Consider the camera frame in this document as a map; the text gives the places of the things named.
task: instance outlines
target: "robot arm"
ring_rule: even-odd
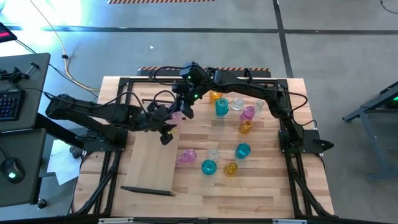
[[[53,97],[46,110],[46,115],[52,119],[67,119],[76,122],[98,133],[110,143],[115,142],[115,138],[118,137],[115,134],[118,133],[116,131],[118,129],[159,131],[161,133],[160,140],[163,145],[166,145],[173,139],[170,131],[175,125],[166,123],[167,120],[171,119],[172,113],[181,111],[185,116],[192,119],[193,110],[191,106],[196,100],[202,99],[202,96],[208,91],[237,92],[266,101],[271,115],[280,119],[286,128],[284,140],[281,140],[281,147],[298,149],[307,145],[316,147],[317,149],[314,151],[317,152],[323,152],[333,147],[332,143],[320,140],[317,131],[304,130],[301,125],[293,120],[288,92],[255,83],[252,81],[249,71],[247,72],[249,78],[241,80],[227,71],[205,71],[197,63],[191,62],[180,71],[183,79],[176,80],[172,85],[172,91],[177,94],[177,97],[169,108],[164,105],[157,105],[153,101],[148,106],[147,111],[143,111],[141,107],[134,105],[115,103],[99,105],[76,100],[68,95],[60,95]],[[103,125],[91,117],[103,118],[108,121],[109,125]]]

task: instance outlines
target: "concrete floor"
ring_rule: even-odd
[[[55,34],[35,29],[34,24],[45,25],[45,21],[30,4],[15,2],[7,2],[0,21],[26,27],[15,32],[19,40],[37,52],[51,53],[51,63],[62,68],[62,51]],[[97,0],[35,2],[55,25],[277,28],[272,0],[125,6]],[[386,12],[378,0],[279,2],[286,29],[398,29],[398,16]],[[398,11],[397,1],[384,2],[389,9]],[[15,9],[26,16],[13,14]],[[70,16],[71,10],[77,15]],[[269,67],[273,77],[286,77],[277,34],[60,32],[60,36],[72,57],[71,73],[95,88],[100,87],[105,75],[134,75],[139,67],[181,65],[189,60],[220,67]],[[286,39],[294,77],[305,79],[320,134],[335,143],[335,148],[325,153],[325,162],[336,215],[396,223],[398,179],[366,181],[366,174],[379,170],[374,151],[359,121],[345,124],[341,120],[379,90],[397,81],[396,35],[287,35]],[[0,56],[26,53],[13,42],[0,45]],[[66,82],[51,69],[45,91],[92,100],[89,93]],[[42,101],[41,113],[47,103],[45,99]],[[380,130],[395,120],[373,119]],[[66,121],[60,124],[66,128],[77,127]],[[73,184],[56,185],[54,178],[45,179],[42,184],[40,195],[49,201],[47,208],[39,211],[31,205],[0,208],[0,219],[66,214]]]

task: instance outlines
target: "keyboard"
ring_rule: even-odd
[[[0,91],[0,121],[18,120],[25,90]]]

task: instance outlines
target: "computer mouse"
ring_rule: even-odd
[[[24,168],[14,157],[5,159],[0,165],[0,170],[3,176],[13,184],[19,183],[25,177]]]

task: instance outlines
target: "butcher block tabletop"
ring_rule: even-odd
[[[98,103],[115,98],[119,79],[120,77],[104,77]],[[288,78],[287,82],[289,91],[307,94],[303,79]],[[159,91],[170,89],[170,86],[158,83],[140,82],[134,82],[132,88],[141,99],[152,99]],[[229,102],[234,97],[241,97],[245,106],[253,105],[258,100],[239,93],[228,93],[223,97]],[[290,97],[293,108],[304,102],[300,96]],[[172,97],[165,93],[157,97],[157,100],[172,101]],[[309,103],[294,111],[298,123],[312,120]],[[131,97],[131,104],[137,105],[134,97]],[[286,161],[279,149],[279,120],[270,114],[267,105],[264,105],[260,116],[254,117],[253,129],[248,134],[239,132],[241,111],[229,109],[224,118],[217,118],[215,106],[210,104],[208,94],[204,95],[202,100],[196,101],[192,109],[195,117],[183,120],[178,131],[180,136],[177,157],[186,149],[194,149],[197,158],[191,164],[175,166],[172,181],[172,192],[175,196],[141,194],[120,188],[126,180],[136,135],[129,132],[120,160],[111,216],[294,218]],[[228,177],[223,172],[224,165],[235,160],[234,151],[238,144],[243,142],[250,145],[251,153],[247,158],[236,161],[238,171],[234,176]],[[220,155],[216,162],[218,170],[213,175],[205,175],[201,171],[201,163],[207,159],[208,149],[217,149]],[[94,152],[82,165],[75,191],[75,210],[83,206],[97,187],[103,158],[103,152]],[[328,183],[320,158],[312,154],[303,154],[302,159],[308,188],[325,210],[333,214]],[[101,212],[106,204],[108,187],[109,184],[104,190]],[[305,213],[300,190],[298,198],[301,211]]]

